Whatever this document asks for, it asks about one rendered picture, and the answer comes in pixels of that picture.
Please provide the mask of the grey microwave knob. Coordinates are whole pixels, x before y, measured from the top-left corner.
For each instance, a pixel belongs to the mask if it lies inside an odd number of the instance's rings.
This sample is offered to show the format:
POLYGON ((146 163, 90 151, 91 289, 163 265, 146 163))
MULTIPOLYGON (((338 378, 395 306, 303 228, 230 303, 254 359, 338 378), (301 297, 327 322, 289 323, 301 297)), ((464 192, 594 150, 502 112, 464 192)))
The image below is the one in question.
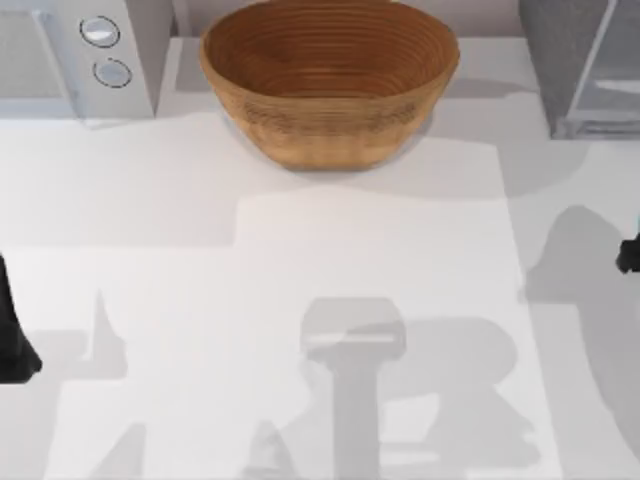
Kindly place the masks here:
POLYGON ((105 16, 95 16, 81 20, 79 33, 86 43, 102 49, 115 46, 121 36, 118 25, 105 16))
POLYGON ((130 68, 115 58, 96 61, 92 66, 94 78, 103 86, 111 89, 121 89, 128 86, 133 74, 130 68))

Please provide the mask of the brown wicker basket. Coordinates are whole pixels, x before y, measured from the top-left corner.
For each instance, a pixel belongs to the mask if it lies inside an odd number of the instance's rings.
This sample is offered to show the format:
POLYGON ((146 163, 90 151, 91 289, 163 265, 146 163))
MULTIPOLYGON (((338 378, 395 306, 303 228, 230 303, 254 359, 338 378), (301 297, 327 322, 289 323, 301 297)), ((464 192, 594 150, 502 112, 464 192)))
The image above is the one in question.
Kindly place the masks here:
POLYGON ((440 19, 396 0, 260 0, 213 23, 199 60, 234 125, 290 170, 366 170, 433 112, 460 61, 440 19))

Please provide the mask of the pale microwave oven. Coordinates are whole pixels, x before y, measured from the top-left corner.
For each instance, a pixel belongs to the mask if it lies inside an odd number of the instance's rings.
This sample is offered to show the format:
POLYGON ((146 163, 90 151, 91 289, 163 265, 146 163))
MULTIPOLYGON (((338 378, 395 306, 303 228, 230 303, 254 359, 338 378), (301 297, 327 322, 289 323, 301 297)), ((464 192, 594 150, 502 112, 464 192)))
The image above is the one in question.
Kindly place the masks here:
POLYGON ((154 117, 174 28, 172 0, 0 0, 0 119, 154 117), (118 25, 112 48, 82 39, 80 21, 95 16, 118 25), (106 58, 130 68, 128 86, 94 78, 93 64, 106 58))

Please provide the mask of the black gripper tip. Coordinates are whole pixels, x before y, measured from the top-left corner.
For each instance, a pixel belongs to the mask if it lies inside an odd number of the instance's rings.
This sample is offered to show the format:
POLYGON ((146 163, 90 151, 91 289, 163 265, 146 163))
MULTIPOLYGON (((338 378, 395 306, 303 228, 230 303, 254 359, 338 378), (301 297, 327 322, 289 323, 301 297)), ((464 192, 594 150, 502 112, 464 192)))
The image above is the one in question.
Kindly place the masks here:
POLYGON ((622 274, 640 273, 640 233, 621 241, 615 264, 622 274))
POLYGON ((27 383, 42 367, 42 359, 19 322, 0 253, 0 385, 27 383))

